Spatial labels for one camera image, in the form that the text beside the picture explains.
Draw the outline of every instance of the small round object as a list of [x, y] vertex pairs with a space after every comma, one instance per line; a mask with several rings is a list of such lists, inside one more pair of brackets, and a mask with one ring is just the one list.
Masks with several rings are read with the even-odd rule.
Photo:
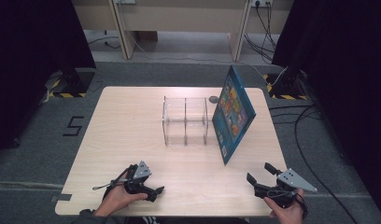
[[218, 102], [219, 98], [218, 96], [210, 96], [208, 98], [208, 101], [211, 103], [211, 104], [216, 104]]

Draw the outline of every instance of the black cable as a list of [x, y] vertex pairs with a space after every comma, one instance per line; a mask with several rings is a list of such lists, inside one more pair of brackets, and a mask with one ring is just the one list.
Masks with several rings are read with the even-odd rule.
[[306, 200], [299, 194], [297, 193], [296, 194], [296, 197], [295, 197], [295, 202], [298, 203], [298, 205], [301, 206], [302, 210], [303, 210], [303, 219], [305, 219], [307, 217], [307, 214], [309, 213], [309, 208], [307, 206], [307, 202]]
[[288, 191], [288, 190], [268, 190], [266, 192], [266, 195], [273, 199], [273, 198], [279, 198], [279, 197], [282, 197], [282, 196], [285, 196], [285, 195], [290, 195], [292, 193], [292, 191]]
[[95, 82], [99, 82], [100, 85], [99, 85], [96, 89], [94, 89], [94, 90], [92, 90], [92, 89], [89, 87], [89, 90], [92, 91], [92, 92], [96, 92], [96, 91], [98, 91], [98, 90], [103, 86], [103, 81], [95, 81]]
[[[315, 112], [311, 112], [311, 113], [309, 113], [309, 114], [307, 114], [307, 115], [304, 115], [303, 117], [304, 118], [310, 118], [310, 119], [322, 119], [322, 118], [315, 118], [315, 117], [312, 117], [312, 116], [310, 116], [311, 114], [315, 114], [315, 113], [318, 113], [318, 111], [315, 111]], [[300, 115], [300, 114], [278, 114], [278, 115], [272, 115], [271, 117], [272, 118], [275, 118], [275, 117], [280, 117], [280, 116], [287, 116], [287, 115]]]
[[[310, 118], [310, 119], [318, 119], [318, 118], [314, 118], [314, 117], [311, 117], [310, 115], [311, 114], [314, 114], [314, 113], [318, 113], [317, 111], [315, 112], [311, 112], [309, 114], [306, 114], [306, 115], [303, 115], [301, 119], [305, 119], [305, 118]], [[283, 122], [274, 122], [273, 124], [293, 124], [293, 123], [296, 123], [296, 120], [295, 121], [283, 121]]]
[[252, 49], [257, 51], [262, 56], [263, 61], [266, 62], [264, 60], [266, 58], [266, 59], [268, 59], [270, 61], [270, 62], [266, 62], [266, 63], [271, 64], [272, 58], [269, 55], [267, 55], [266, 53], [263, 52], [263, 47], [260, 47], [257, 44], [255, 44], [254, 42], [252, 42], [248, 35], [245, 35], [245, 38], [246, 38], [248, 44], [252, 47]]
[[270, 41], [273, 46], [273, 49], [275, 50], [275, 41], [272, 38], [272, 32], [270, 31], [270, 22], [272, 21], [272, 4], [270, 2], [267, 2], [267, 30], [268, 35], [270, 36]]
[[108, 42], [104, 42], [104, 44], [105, 44], [106, 46], [110, 46], [112, 49], [118, 49], [118, 48], [120, 48], [120, 45], [117, 46], [117, 47], [113, 47], [112, 45], [108, 44]]
[[265, 26], [265, 24], [264, 24], [264, 22], [263, 22], [263, 19], [262, 19], [262, 17], [261, 17], [261, 14], [260, 14], [260, 12], [258, 11], [258, 8], [259, 8], [259, 6], [256, 6], [256, 10], [257, 10], [257, 15], [258, 15], [258, 18], [260, 18], [260, 21], [261, 21], [261, 24], [262, 24], [262, 26], [263, 26], [263, 30], [265, 31], [265, 38], [267, 38], [269, 41], [270, 41], [270, 43], [274, 46], [274, 48], [275, 48], [275, 41], [273, 40], [273, 38], [272, 38], [272, 35], [270, 34], [270, 19], [269, 19], [269, 17], [272, 17], [271, 16], [271, 8], [269, 9], [268, 8], [268, 26], [269, 26], [269, 29], [267, 29], [266, 28], [266, 26]]
[[299, 123], [299, 120], [301, 120], [303, 118], [303, 114], [306, 113], [307, 110], [309, 110], [310, 108], [312, 108], [314, 105], [310, 105], [308, 106], [303, 112], [302, 114], [297, 118], [296, 122], [295, 122], [295, 126], [294, 126], [294, 133], [295, 133], [295, 140], [296, 140], [296, 145], [299, 149], [299, 152], [302, 156], [302, 159], [304, 161], [304, 163], [306, 164], [307, 168], [310, 170], [310, 172], [313, 174], [313, 176], [317, 179], [317, 181], [324, 187], [324, 189], [326, 189], [330, 195], [333, 197], [333, 199], [335, 201], [337, 201], [341, 206], [342, 208], [345, 210], [345, 212], [348, 214], [348, 216], [351, 218], [351, 220], [353, 220], [354, 223], [357, 224], [357, 221], [355, 218], [353, 218], [353, 216], [350, 214], [350, 212], [347, 210], [347, 208], [345, 207], [344, 204], [342, 204], [342, 202], [334, 195], [334, 193], [322, 182], [321, 179], [319, 179], [319, 177], [317, 176], [317, 174], [314, 172], [314, 170], [312, 169], [312, 167], [310, 166], [309, 162], [307, 161], [306, 157], [304, 156], [303, 154], [303, 151], [301, 149], [301, 145], [299, 143], [299, 139], [298, 139], [298, 123]]
[[285, 109], [285, 108], [297, 108], [297, 107], [308, 107], [313, 105], [285, 105], [285, 106], [277, 106], [277, 107], [271, 107], [269, 110], [275, 110], [275, 109]]
[[[255, 44], [254, 42], [252, 42], [252, 40], [249, 38], [248, 34], [245, 34], [244, 37], [246, 38], [248, 44], [251, 46], [251, 47], [255, 47], [255, 49], [257, 50], [261, 50], [262, 47], [258, 46], [257, 44]], [[269, 51], [271, 53], [274, 53], [274, 51], [270, 50], [270, 49], [265, 49], [265, 51]]]
[[92, 44], [92, 43], [97, 42], [97, 41], [99, 41], [99, 40], [102, 40], [102, 39], [109, 39], [109, 38], [118, 38], [118, 37], [117, 37], [117, 36], [105, 36], [105, 37], [101, 37], [101, 38], [95, 39], [95, 40], [93, 40], [93, 41], [91, 41], [91, 42], [88, 42], [88, 44]]
[[98, 190], [98, 189], [102, 189], [104, 187], [108, 187], [108, 186], [115, 186], [118, 181], [120, 180], [120, 178], [129, 170], [129, 168], [126, 168], [115, 180], [111, 180], [111, 182], [109, 182], [109, 184], [106, 184], [106, 185], [103, 185], [103, 186], [100, 186], [100, 187], [93, 187], [92, 190]]

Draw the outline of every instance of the blue book cover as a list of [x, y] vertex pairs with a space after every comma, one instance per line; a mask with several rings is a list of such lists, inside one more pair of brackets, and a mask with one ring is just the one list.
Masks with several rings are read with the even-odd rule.
[[213, 116], [224, 164], [228, 163], [256, 115], [240, 77], [231, 66]]

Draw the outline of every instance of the colorful illustration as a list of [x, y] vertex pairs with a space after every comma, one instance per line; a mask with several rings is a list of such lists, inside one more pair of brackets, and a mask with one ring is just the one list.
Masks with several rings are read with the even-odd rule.
[[214, 129], [225, 164], [255, 116], [256, 113], [241, 84], [240, 77], [231, 66], [213, 116]]

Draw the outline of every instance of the cable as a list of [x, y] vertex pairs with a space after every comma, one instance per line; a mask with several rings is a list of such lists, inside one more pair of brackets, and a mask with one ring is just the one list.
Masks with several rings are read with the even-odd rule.
[[92, 43], [97, 42], [97, 41], [99, 41], [99, 40], [102, 40], [102, 39], [109, 39], [109, 38], [118, 38], [118, 37], [117, 37], [117, 36], [105, 36], [105, 37], [101, 37], [101, 38], [95, 39], [95, 40], [93, 40], [93, 41], [91, 41], [91, 42], [88, 42], [88, 44], [92, 44]]
[[303, 151], [301, 149], [301, 145], [299, 143], [299, 139], [298, 139], [298, 123], [299, 121], [303, 118], [303, 114], [306, 113], [307, 110], [309, 110], [310, 108], [314, 107], [314, 105], [310, 105], [308, 106], [303, 112], [302, 114], [296, 119], [295, 121], [295, 125], [294, 125], [294, 133], [295, 133], [295, 140], [296, 140], [296, 145], [299, 149], [299, 152], [302, 156], [302, 159], [304, 161], [304, 163], [306, 164], [307, 168], [310, 170], [310, 172], [313, 174], [313, 176], [317, 179], [317, 181], [324, 187], [324, 189], [326, 189], [330, 195], [333, 197], [333, 199], [335, 201], [337, 201], [341, 206], [342, 208], [345, 210], [345, 212], [348, 214], [348, 216], [351, 218], [351, 220], [357, 224], [357, 221], [355, 218], [353, 218], [353, 216], [350, 214], [350, 212], [347, 210], [347, 208], [345, 207], [344, 204], [342, 204], [342, 202], [334, 195], [334, 193], [322, 182], [321, 179], [319, 179], [319, 177], [317, 176], [317, 174], [314, 172], [314, 170], [312, 169], [312, 167], [310, 166], [309, 162], [307, 161], [306, 157], [304, 156], [303, 154]]
[[57, 184], [46, 184], [46, 183], [36, 183], [36, 182], [11, 182], [11, 181], [0, 181], [0, 188], [5, 187], [14, 189], [15, 187], [20, 187], [24, 189], [63, 189], [63, 185]]
[[295, 202], [298, 203], [298, 205], [301, 206], [302, 210], [303, 210], [303, 219], [305, 219], [307, 217], [307, 214], [309, 213], [309, 208], [307, 206], [307, 202], [306, 200], [302, 197], [302, 195], [300, 195], [299, 193], [296, 193], [296, 197], [295, 197]]
[[[314, 117], [311, 117], [310, 115], [311, 114], [314, 114], [314, 113], [317, 113], [317, 111], [315, 112], [311, 112], [309, 114], [306, 114], [306, 115], [303, 115], [301, 119], [305, 119], [305, 118], [310, 118], [310, 119], [319, 119], [319, 118], [314, 118]], [[274, 124], [292, 124], [292, 123], [296, 123], [296, 120], [295, 121], [283, 121], [283, 122], [274, 122]]]
[[297, 107], [308, 107], [312, 105], [285, 105], [285, 106], [278, 106], [278, 107], [271, 107], [269, 110], [275, 110], [275, 109], [285, 109], [285, 108], [297, 108]]
[[104, 44], [105, 44], [106, 46], [110, 46], [112, 49], [118, 49], [118, 48], [120, 48], [120, 45], [117, 46], [117, 47], [113, 47], [112, 45], [108, 44], [108, 42], [104, 42]]
[[271, 199], [273, 198], [279, 198], [279, 197], [282, 197], [282, 196], [285, 196], [285, 195], [289, 195], [291, 194], [292, 191], [287, 191], [287, 190], [268, 190], [266, 192], [267, 196]]
[[104, 81], [95, 81], [95, 82], [99, 82], [100, 85], [99, 85], [97, 88], [95, 88], [94, 90], [92, 90], [92, 89], [89, 87], [89, 90], [92, 91], [92, 92], [96, 92], [96, 91], [98, 91], [101, 87], [103, 87], [103, 82], [104, 82]]
[[[119, 15], [120, 15], [120, 20], [123, 22], [123, 25], [125, 27], [127, 27], [126, 22], [125, 22], [124, 18], [122, 17], [122, 13], [119, 13]], [[253, 65], [251, 65], [249, 63], [244, 63], [244, 62], [241, 62], [241, 61], [233, 61], [233, 60], [231, 60], [231, 61], [221, 61], [221, 60], [216, 60], [216, 59], [195, 59], [195, 58], [191, 58], [191, 57], [183, 57], [183, 58], [151, 57], [151, 56], [148, 55], [148, 53], [143, 48], [141, 48], [141, 46], [138, 45], [138, 43], [134, 40], [134, 38], [130, 34], [130, 31], [126, 30], [126, 33], [130, 37], [130, 39], [134, 42], [134, 44], [145, 54], [145, 56], [147, 58], [151, 59], [151, 60], [166, 60], [166, 59], [169, 59], [169, 60], [193, 60], [193, 61], [196, 61], [196, 62], [242, 63], [242, 64], [245, 64], [245, 65], [251, 66], [262, 77], [262, 79], [264, 80], [264, 82], [268, 86], [274, 86], [276, 84], [276, 82], [278, 81], [278, 79], [281, 77], [281, 75], [287, 70], [287, 68], [284, 68], [284, 70], [282, 70], [281, 73], [277, 76], [277, 79], [275, 80], [275, 82], [273, 84], [270, 84], [270, 83], [268, 83], [264, 79], [263, 74], [256, 67], [254, 67]]]
[[104, 187], [108, 187], [108, 186], [111, 186], [111, 187], [114, 187], [118, 181], [120, 180], [120, 178], [129, 170], [129, 168], [126, 168], [115, 180], [111, 180], [109, 182], [109, 184], [106, 184], [106, 185], [103, 185], [103, 186], [100, 186], [100, 187], [93, 187], [92, 190], [98, 190], [98, 189], [102, 189]]
[[265, 58], [266, 58], [267, 60], [270, 61], [270, 62], [266, 62], [266, 63], [271, 64], [272, 58], [269, 55], [267, 55], [265, 52], [263, 52], [263, 50], [269, 51], [272, 53], [274, 53], [274, 52], [272, 50], [269, 50], [269, 49], [264, 49], [263, 47], [260, 47], [257, 44], [255, 44], [254, 42], [252, 42], [251, 39], [249, 38], [248, 34], [245, 34], [244, 37], [246, 38], [246, 41], [251, 46], [251, 48], [254, 49], [255, 51], [257, 51], [261, 55], [263, 61], [266, 62], [265, 61]]
[[268, 4], [268, 9], [267, 9], [267, 12], [268, 12], [268, 28], [266, 28], [266, 26], [265, 26], [265, 24], [263, 22], [263, 19], [261, 17], [261, 14], [258, 11], [259, 4], [257, 4], [255, 8], [257, 10], [257, 15], [260, 18], [260, 21], [261, 21], [261, 24], [263, 26], [263, 29], [265, 31], [265, 39], [267, 38], [270, 41], [270, 43], [272, 44], [273, 48], [275, 49], [275, 41], [273, 40], [272, 35], [270, 33], [270, 21], [271, 21], [271, 18], [272, 18], [272, 8], [269, 7], [269, 6], [270, 6], [270, 3]]
[[[310, 116], [311, 114], [315, 114], [315, 113], [318, 113], [318, 111], [311, 112], [311, 113], [309, 113], [307, 115], [304, 115], [303, 117], [304, 118], [310, 118], [310, 119], [322, 119], [322, 118], [315, 118], [315, 117]], [[278, 115], [272, 115], [271, 117], [275, 118], [275, 117], [287, 116], [287, 115], [297, 115], [297, 116], [299, 116], [300, 114], [278, 114]]]
[[41, 102], [41, 104], [45, 104], [45, 103], [47, 103], [47, 102], [49, 101], [49, 95], [50, 95], [49, 90], [46, 90], [46, 98], [45, 98], [45, 100], [43, 100], [43, 101]]

